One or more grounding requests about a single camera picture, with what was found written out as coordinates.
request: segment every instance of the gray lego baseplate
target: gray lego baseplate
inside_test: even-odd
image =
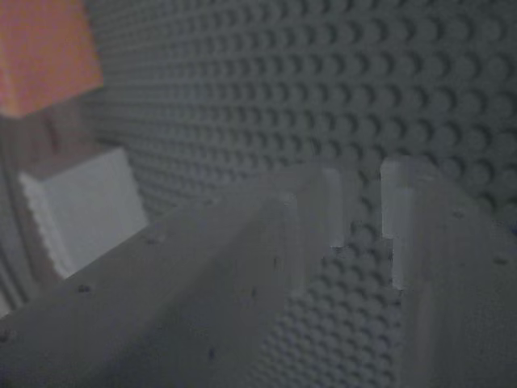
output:
[[[393,386],[400,298],[380,236],[387,156],[435,164],[517,226],[517,3],[86,3],[106,87],[84,99],[123,145],[153,218],[311,158],[362,176],[349,244],[264,342],[250,387]]]

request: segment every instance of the studded surface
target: studded surface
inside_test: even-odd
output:
[[[517,226],[512,0],[89,1],[106,88],[149,214],[249,175],[343,157],[364,177],[350,245],[264,343],[248,386],[393,386],[398,297],[379,167],[418,155]]]

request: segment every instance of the gray plastic surface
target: gray plastic surface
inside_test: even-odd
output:
[[[517,238],[427,163],[393,158],[381,177],[404,290],[400,386],[513,386]]]
[[[314,157],[363,177],[350,245],[264,344],[250,386],[393,386],[400,335],[380,163],[434,163],[517,225],[512,0],[87,2],[106,87],[85,99],[159,217]]]

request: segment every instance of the white block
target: white block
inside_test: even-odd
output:
[[[88,148],[20,175],[57,272],[67,277],[137,231],[147,218],[125,153]]]

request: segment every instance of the orange block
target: orange block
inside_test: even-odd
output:
[[[0,110],[20,117],[102,86],[81,0],[0,0]]]

